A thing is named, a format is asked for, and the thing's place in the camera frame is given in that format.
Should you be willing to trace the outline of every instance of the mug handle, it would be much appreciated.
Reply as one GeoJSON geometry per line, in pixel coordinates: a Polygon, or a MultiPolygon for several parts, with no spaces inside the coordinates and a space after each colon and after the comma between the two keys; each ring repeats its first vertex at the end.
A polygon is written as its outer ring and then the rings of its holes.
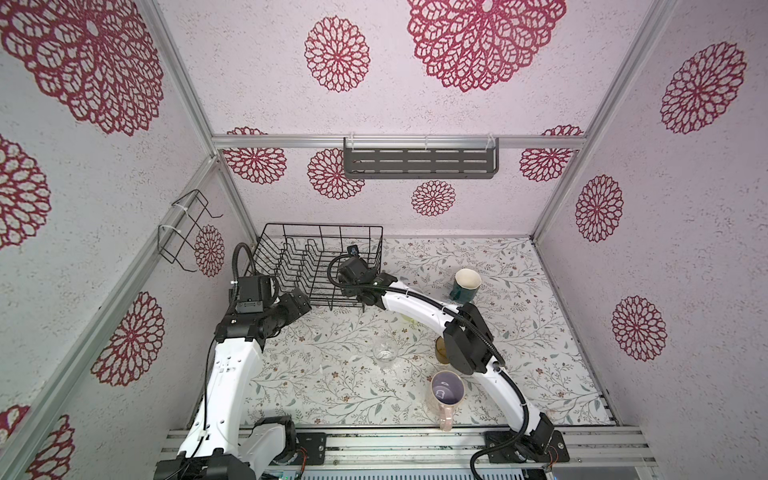
{"type": "Polygon", "coordinates": [[[440,429],[443,432],[450,432],[453,428],[453,406],[440,406],[440,429]]]}

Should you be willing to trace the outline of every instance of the mug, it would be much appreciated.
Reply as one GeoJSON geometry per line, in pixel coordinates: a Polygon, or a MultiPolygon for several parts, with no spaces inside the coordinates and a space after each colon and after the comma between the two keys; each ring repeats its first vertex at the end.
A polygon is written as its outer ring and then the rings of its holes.
{"type": "Polygon", "coordinates": [[[449,297],[457,303],[471,302],[480,290],[482,277],[470,268],[462,268],[453,277],[453,288],[449,297]]]}
{"type": "Polygon", "coordinates": [[[448,432],[453,427],[453,416],[464,399],[464,380],[454,372],[442,370],[432,377],[429,406],[440,417],[440,429],[448,432]]]}

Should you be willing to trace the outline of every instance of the aluminum rail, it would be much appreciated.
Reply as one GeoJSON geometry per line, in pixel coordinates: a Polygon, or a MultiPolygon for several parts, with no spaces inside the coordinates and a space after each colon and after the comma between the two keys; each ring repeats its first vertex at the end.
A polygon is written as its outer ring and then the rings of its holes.
{"type": "Polygon", "coordinates": [[[216,148],[488,148],[498,138],[500,148],[570,148],[586,142],[581,136],[553,135],[220,135],[216,148]]]}
{"type": "MultiPolygon", "coordinates": [[[[654,454],[639,427],[617,426],[556,426],[563,433],[571,461],[555,464],[560,467],[655,467],[654,454]]],[[[312,470],[370,470],[392,468],[467,468],[472,454],[485,447],[483,433],[508,430],[504,426],[457,426],[451,432],[432,427],[362,427],[317,426],[296,428],[301,436],[307,432],[325,432],[326,459],[324,465],[307,467],[312,470]]],[[[241,429],[245,438],[250,429],[241,429]]],[[[187,430],[170,430],[161,449],[160,460],[176,458],[187,430]]],[[[484,456],[478,468],[498,468],[484,456]]],[[[513,467],[543,468],[544,463],[510,464],[513,467]]],[[[299,466],[281,466],[294,470],[299,466]]]]}

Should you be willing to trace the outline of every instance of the black cable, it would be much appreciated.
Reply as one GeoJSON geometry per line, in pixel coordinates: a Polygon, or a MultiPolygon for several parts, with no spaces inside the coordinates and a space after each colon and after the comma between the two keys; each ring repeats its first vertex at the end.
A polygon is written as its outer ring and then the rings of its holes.
{"type": "Polygon", "coordinates": [[[475,468],[475,462],[478,461],[478,458],[482,457],[483,455],[487,455],[489,453],[497,452],[498,450],[506,449],[507,447],[514,446],[515,443],[517,443],[518,440],[525,434],[525,430],[528,429],[528,420],[529,420],[529,413],[528,413],[528,405],[525,404],[525,397],[523,396],[523,393],[520,391],[518,386],[515,384],[515,382],[512,381],[511,378],[509,378],[509,375],[504,370],[499,370],[498,374],[502,376],[504,380],[507,381],[507,383],[512,387],[512,389],[515,391],[515,393],[518,395],[518,399],[520,400],[520,405],[523,408],[523,425],[520,427],[520,431],[516,432],[512,438],[509,440],[505,440],[497,445],[494,445],[492,447],[488,447],[486,449],[478,450],[475,452],[475,454],[469,459],[469,469],[472,470],[472,475],[475,477],[475,480],[483,480],[483,477],[480,476],[477,469],[475,468]]]}
{"type": "MultiPolygon", "coordinates": [[[[210,341],[210,345],[208,346],[208,352],[205,355],[205,376],[203,377],[203,431],[204,432],[207,430],[207,425],[208,425],[208,363],[210,359],[210,349],[214,346],[215,342],[216,342],[215,339],[210,341]]],[[[200,450],[200,447],[203,445],[203,440],[205,440],[205,436],[203,436],[200,439],[200,441],[197,443],[197,447],[194,449],[194,452],[192,452],[192,455],[186,458],[187,461],[182,462],[182,464],[179,465],[179,469],[177,471],[171,473],[169,476],[167,476],[163,480],[171,480],[179,472],[181,472],[182,468],[184,468],[184,473],[181,474],[181,478],[184,478],[184,475],[187,473],[187,470],[189,470],[190,465],[192,465],[192,458],[194,458],[194,456],[197,455],[197,451],[200,450]]]]}
{"type": "Polygon", "coordinates": [[[237,283],[237,279],[240,278],[240,271],[237,269],[237,264],[240,260],[240,251],[245,249],[245,253],[248,256],[248,267],[251,269],[253,275],[256,274],[256,261],[253,259],[253,252],[250,251],[250,247],[247,243],[240,242],[235,245],[235,250],[232,252],[232,276],[234,277],[234,285],[232,287],[232,295],[230,297],[230,305],[227,307],[227,315],[234,312],[235,303],[237,303],[237,295],[240,293],[240,285],[237,283]]]}
{"type": "Polygon", "coordinates": [[[328,268],[326,269],[326,275],[328,276],[328,281],[331,282],[331,285],[342,288],[342,289],[371,289],[371,290],[383,290],[385,292],[393,292],[393,293],[403,293],[406,296],[412,296],[413,298],[417,300],[421,300],[422,302],[425,302],[431,306],[434,306],[435,308],[439,309],[443,313],[446,313],[453,317],[454,319],[458,320],[459,323],[462,324],[467,330],[474,333],[475,336],[477,336],[483,344],[485,344],[485,348],[487,348],[494,357],[496,357],[496,360],[498,360],[498,363],[500,366],[506,366],[506,362],[504,361],[504,357],[502,357],[501,353],[496,349],[496,346],[491,343],[491,340],[488,339],[485,335],[480,332],[477,326],[475,326],[474,323],[470,322],[468,319],[464,318],[460,313],[454,312],[453,310],[450,310],[448,308],[445,308],[445,305],[438,302],[437,300],[434,300],[432,298],[429,298],[426,295],[422,295],[418,292],[413,292],[411,290],[404,290],[402,288],[395,288],[393,286],[381,286],[381,285],[371,285],[369,283],[364,285],[354,285],[351,283],[343,284],[335,281],[333,279],[333,274],[331,272],[331,268],[333,267],[334,263],[338,262],[342,258],[350,258],[350,257],[357,257],[357,255],[350,255],[348,253],[342,253],[341,255],[334,257],[331,259],[331,261],[328,263],[328,268]]]}

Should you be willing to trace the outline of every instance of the floral tablecloth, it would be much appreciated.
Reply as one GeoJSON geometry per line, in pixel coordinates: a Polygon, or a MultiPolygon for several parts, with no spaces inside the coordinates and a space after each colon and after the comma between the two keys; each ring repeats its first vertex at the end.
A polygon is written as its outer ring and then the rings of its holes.
{"type": "MultiPolygon", "coordinates": [[[[387,239],[382,270],[439,300],[454,273],[480,272],[474,303],[494,335],[510,376],[556,425],[610,425],[599,391],[571,337],[529,240],[387,239]]],[[[426,407],[436,334],[375,307],[317,307],[267,341],[261,372],[246,390],[244,423],[271,415],[297,425],[436,425],[426,407]],[[399,345],[391,369],[372,360],[375,338],[399,345]]],[[[456,424],[505,424],[471,377],[456,424]]]]}

